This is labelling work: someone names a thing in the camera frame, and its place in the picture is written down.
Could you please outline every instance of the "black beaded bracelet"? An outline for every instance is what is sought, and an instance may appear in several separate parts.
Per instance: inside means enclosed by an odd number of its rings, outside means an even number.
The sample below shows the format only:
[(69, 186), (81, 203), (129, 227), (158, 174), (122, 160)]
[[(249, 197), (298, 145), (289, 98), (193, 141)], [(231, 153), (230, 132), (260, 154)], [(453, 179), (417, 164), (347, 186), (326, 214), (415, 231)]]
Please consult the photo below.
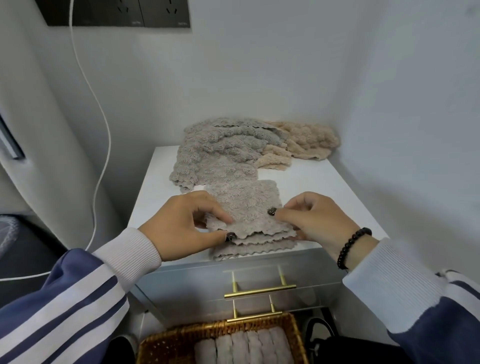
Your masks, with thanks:
[(338, 256), (338, 259), (336, 261), (336, 265), (340, 269), (347, 269), (345, 266), (345, 258), (347, 257), (348, 251), (352, 247), (352, 245), (363, 235), (372, 235), (372, 231), (369, 228), (361, 228), (358, 230), (355, 234), (352, 235), (351, 239), (347, 241), (347, 243), (343, 246), (342, 251), (340, 252), (340, 255)]

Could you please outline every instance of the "rolled towel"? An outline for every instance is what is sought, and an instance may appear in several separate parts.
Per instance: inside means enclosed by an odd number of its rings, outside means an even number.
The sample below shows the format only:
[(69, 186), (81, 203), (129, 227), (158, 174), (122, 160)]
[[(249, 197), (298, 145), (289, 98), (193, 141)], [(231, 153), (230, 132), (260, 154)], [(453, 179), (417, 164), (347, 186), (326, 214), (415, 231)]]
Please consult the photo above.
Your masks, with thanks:
[(275, 354), (278, 364), (293, 364), (293, 357), (290, 351), (290, 344), (288, 343), (285, 331), (282, 328), (275, 327), (270, 329), (273, 346), (275, 347)]
[(262, 356), (264, 364), (278, 364), (275, 354), (275, 346), (273, 346), (272, 336), (268, 329), (258, 330), (258, 339), (262, 343)]
[(230, 335), (220, 336), (216, 343), (216, 364), (233, 364), (233, 342)]
[(248, 338), (244, 331), (232, 334), (233, 364), (249, 364)]
[(250, 351), (250, 364), (264, 364), (262, 343), (255, 331), (247, 331), (248, 349)]
[(215, 340), (207, 339), (195, 344), (195, 362), (197, 364), (216, 363)]

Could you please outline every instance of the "striped sleeve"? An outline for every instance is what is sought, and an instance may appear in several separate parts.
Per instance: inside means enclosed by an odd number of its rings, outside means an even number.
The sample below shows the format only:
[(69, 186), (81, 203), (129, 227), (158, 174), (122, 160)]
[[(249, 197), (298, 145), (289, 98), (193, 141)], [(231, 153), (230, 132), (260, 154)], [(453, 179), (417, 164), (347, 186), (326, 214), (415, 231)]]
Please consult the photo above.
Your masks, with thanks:
[(480, 286), (471, 279), (434, 274), (384, 239), (343, 282), (415, 363), (480, 363)]
[(42, 289), (0, 309), (0, 364), (100, 363), (128, 312), (125, 292), (159, 265), (131, 228), (94, 254), (70, 250)]

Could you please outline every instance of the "wicker basket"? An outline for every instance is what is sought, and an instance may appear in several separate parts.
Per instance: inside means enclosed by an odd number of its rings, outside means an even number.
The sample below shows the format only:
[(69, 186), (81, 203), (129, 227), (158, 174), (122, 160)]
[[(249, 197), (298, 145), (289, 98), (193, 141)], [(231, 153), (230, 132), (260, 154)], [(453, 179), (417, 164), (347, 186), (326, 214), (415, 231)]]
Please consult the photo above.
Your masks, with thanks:
[(257, 331), (275, 326), (280, 326), (285, 331), (295, 364), (308, 364), (297, 323), (290, 313), (232, 323), (217, 321), (183, 326), (154, 334), (140, 344), (137, 364), (194, 364), (193, 347), (200, 340), (214, 339), (237, 331)]

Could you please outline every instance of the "gold handle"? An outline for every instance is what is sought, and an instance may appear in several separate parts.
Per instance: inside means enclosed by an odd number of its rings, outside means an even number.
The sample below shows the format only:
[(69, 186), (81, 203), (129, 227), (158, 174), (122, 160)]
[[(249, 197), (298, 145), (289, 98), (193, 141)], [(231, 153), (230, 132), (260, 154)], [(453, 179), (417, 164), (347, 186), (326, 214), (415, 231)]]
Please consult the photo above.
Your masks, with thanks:
[(235, 281), (235, 277), (233, 276), (232, 272), (232, 293), (225, 293), (223, 295), (223, 298), (236, 298), (236, 297), (242, 297), (242, 296), (251, 296), (253, 294), (259, 294), (259, 293), (270, 293), (270, 292), (276, 292), (276, 291), (284, 291), (284, 290), (291, 290), (293, 288), (296, 288), (296, 284), (287, 284), (287, 281), (285, 281), (285, 276), (283, 275), (280, 266), (278, 266), (278, 273), (280, 274), (280, 282), (282, 282), (281, 286), (275, 286), (275, 287), (269, 287), (269, 288), (259, 288), (257, 290), (246, 290), (246, 291), (239, 291), (238, 290), (238, 285), (237, 282)]
[(268, 295), (270, 298), (270, 308), (271, 312), (266, 312), (264, 314), (256, 314), (250, 316), (242, 316), (238, 317), (237, 309), (235, 308), (235, 300), (233, 301), (233, 318), (227, 319), (227, 323), (237, 322), (237, 321), (246, 321), (246, 320), (255, 320), (258, 318), (265, 318), (265, 317), (272, 317), (272, 316), (279, 316), (283, 313), (283, 311), (276, 311), (275, 306), (273, 306), (272, 297)]

